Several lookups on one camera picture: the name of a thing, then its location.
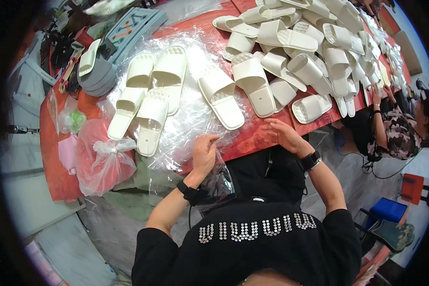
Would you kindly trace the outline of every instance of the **stacked gray insole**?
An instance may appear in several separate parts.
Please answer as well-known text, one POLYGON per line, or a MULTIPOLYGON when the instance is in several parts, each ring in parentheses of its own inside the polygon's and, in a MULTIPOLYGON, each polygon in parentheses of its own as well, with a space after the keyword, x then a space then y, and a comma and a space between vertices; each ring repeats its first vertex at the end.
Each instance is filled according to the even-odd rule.
POLYGON ((117 66, 104 60, 102 57, 96 59, 94 68, 85 76, 80 77, 76 72, 78 83, 86 94, 101 97, 107 94, 116 84, 117 66))

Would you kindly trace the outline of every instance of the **smartwatch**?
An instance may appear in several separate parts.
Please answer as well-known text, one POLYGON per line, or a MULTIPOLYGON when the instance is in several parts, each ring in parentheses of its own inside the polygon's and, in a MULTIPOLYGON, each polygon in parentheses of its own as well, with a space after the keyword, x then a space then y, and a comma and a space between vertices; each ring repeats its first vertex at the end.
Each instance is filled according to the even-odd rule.
POLYGON ((318 151, 315 151, 313 154, 309 154, 297 163, 304 172, 308 172, 315 168, 319 162, 321 162, 321 156, 318 151))
POLYGON ((183 181, 177 183, 177 188, 184 194, 184 199, 189 201, 191 206, 195 206, 197 204, 197 190, 191 187, 186 186, 183 181))

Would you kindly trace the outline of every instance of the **woman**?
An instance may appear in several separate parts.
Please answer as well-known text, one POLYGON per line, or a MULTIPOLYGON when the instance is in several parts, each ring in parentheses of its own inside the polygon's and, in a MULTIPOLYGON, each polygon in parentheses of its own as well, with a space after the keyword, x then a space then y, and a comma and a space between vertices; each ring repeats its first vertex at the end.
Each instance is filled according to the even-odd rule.
MULTIPOLYGON (((278 194, 282 182, 299 178, 301 181, 295 183, 298 186, 305 177, 300 171, 273 178, 279 174, 275 162, 287 160, 292 168, 290 152, 301 159, 300 164, 309 155, 317 157, 317 152, 289 125, 271 118, 265 122, 268 124, 263 128, 277 137, 289 156, 266 150, 232 160, 237 168, 231 168, 228 161, 230 173, 237 178, 235 193, 242 193, 243 198, 252 194, 249 201, 211 211, 189 230, 180 248, 172 241, 170 230, 188 201, 178 188, 174 189, 152 211, 146 228, 138 232, 133 285, 353 283, 360 269, 360 242, 340 183, 320 160, 308 171, 326 205, 322 223, 294 206, 296 198, 277 201, 280 196, 286 198, 278 194), (274 153, 272 158, 268 157, 270 153, 274 153), (248 171, 241 173, 240 166, 248 171), (267 182, 276 184, 264 188, 267 182)), ((186 186, 196 189, 213 168, 216 139, 216 135, 197 138, 194 169, 183 180, 186 186)), ((294 189, 281 191, 291 193, 294 189)))
POLYGON ((360 152, 371 162, 383 157, 406 160, 415 156, 428 138, 429 98, 417 102, 413 117, 402 113, 390 87, 383 88, 388 98, 382 101, 377 85, 372 85, 373 112, 364 109, 341 120, 348 128, 340 130, 345 137, 342 152, 360 152))

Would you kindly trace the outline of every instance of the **red table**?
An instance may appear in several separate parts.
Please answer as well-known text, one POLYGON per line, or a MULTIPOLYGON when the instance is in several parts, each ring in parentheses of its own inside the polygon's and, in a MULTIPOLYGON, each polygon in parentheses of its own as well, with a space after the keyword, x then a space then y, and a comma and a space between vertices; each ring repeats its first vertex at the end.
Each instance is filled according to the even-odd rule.
MULTIPOLYGON (((178 23, 173 27, 181 29, 182 31, 193 30, 194 26, 203 29, 206 37, 210 38, 210 42, 216 43, 212 45, 208 44, 207 49, 213 53, 219 53, 220 49, 223 49, 227 44, 230 33, 217 30, 212 26, 212 21, 221 15, 238 16, 247 9, 255 7, 255 5, 256 4, 253 0, 231 0, 222 3, 221 10, 215 10, 201 14, 195 18, 178 23)), ((171 32, 171 29, 161 29, 154 33, 153 37, 164 37, 171 32)), ((394 40, 392 38, 389 38, 388 41, 391 44, 394 43, 394 40)), ((383 55, 381 55, 380 60, 383 62, 383 64, 386 66, 386 69, 390 73, 388 60, 383 55)), ((222 68, 231 76, 231 69, 229 68, 229 66, 229 63, 226 62, 226 65, 222 68)), ((404 74, 407 83, 410 83, 411 77, 405 65, 404 74)), ((268 74, 268 78, 269 80, 273 79, 270 74, 268 74)), ((260 126, 264 125, 263 118, 258 118, 254 114, 251 104, 243 90, 239 89, 238 87, 237 89, 242 95, 244 95, 242 97, 243 103, 247 106, 248 113, 251 114, 252 117, 249 121, 245 122, 245 124, 239 129, 240 135, 236 137, 235 141, 226 150, 224 150, 224 161, 245 156, 253 152, 276 145, 276 142, 269 140, 265 136, 264 131, 260 129, 260 126)), ((314 93, 314 90, 311 87, 309 87, 308 90, 309 93, 314 93)), ((57 98, 58 110, 60 112, 65 105, 65 101, 68 94, 60 94, 58 91, 58 84, 56 84, 56 86, 54 87, 54 93, 57 98)), ((309 93, 299 91, 294 100, 307 96, 309 93)), ((355 96, 356 111, 366 107, 366 103, 364 102, 363 98, 364 96, 362 94, 358 94, 357 96, 355 96)), ((81 91, 78 99, 78 109, 84 112, 88 119, 100 118, 99 109, 97 108, 96 103, 97 101, 102 99, 103 97, 91 97, 81 91)), ((54 124, 52 123, 51 117, 47 109, 47 100, 48 97, 46 97, 46 99, 43 101, 40 109, 40 144, 41 157, 43 159, 43 168, 45 171, 46 180, 49 187, 49 191, 51 193, 52 200, 71 200, 78 197, 82 197, 83 194, 80 191, 78 179, 76 178, 76 176, 69 175, 68 171, 62 166, 62 163, 59 161, 57 144, 59 141, 67 138, 68 134, 60 134, 59 136, 56 134, 54 124)), ((292 125, 300 135, 307 134, 308 132, 311 132, 341 118, 335 100, 332 101, 332 109, 326 112, 323 116, 321 116, 314 122, 309 124, 300 124, 296 121, 295 117, 290 112, 289 106, 291 104, 288 107, 285 107, 283 111, 274 114, 271 117, 278 118, 292 125)))

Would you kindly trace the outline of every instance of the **black cable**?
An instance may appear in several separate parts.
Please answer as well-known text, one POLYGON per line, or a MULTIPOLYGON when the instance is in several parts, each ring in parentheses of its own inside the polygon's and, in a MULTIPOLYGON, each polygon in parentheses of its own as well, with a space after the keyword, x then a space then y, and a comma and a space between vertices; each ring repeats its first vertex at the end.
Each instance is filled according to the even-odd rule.
POLYGON ((359 156, 361 156, 362 157, 362 167, 361 167, 361 169, 362 169, 362 172, 364 173, 364 174, 370 174, 370 173, 372 173, 376 178, 378 178, 378 179, 389 179, 389 178, 391 178, 391 177, 393 177, 393 176, 395 176, 395 175, 397 175, 398 173, 400 173, 408 164, 410 164, 412 161, 413 161, 413 159, 418 155, 418 153, 419 152, 421 152, 421 150, 423 149, 423 148, 420 148, 420 150, 416 153, 416 155, 415 156, 413 156, 413 158, 408 162, 408 163, 406 163, 401 169, 399 169, 397 172, 395 172, 394 174, 392 174, 392 175, 390 175, 390 176, 388 176, 388 177, 379 177, 379 176, 377 176, 374 172, 373 172, 373 163, 374 162, 370 162, 370 161, 367 161, 367 162, 365 162, 365 156, 364 155, 362 155, 361 153, 358 153, 358 152, 349 152, 349 153, 347 153, 347 154, 345 154, 345 155, 343 155, 342 153, 340 153, 340 151, 338 150, 338 148, 336 148, 337 149, 337 152, 341 155, 341 156, 347 156, 347 155, 349 155, 349 154, 358 154, 359 156))
POLYGON ((191 229, 191 209, 192 209, 192 206, 189 206, 189 215, 188 215, 189 229, 191 229))

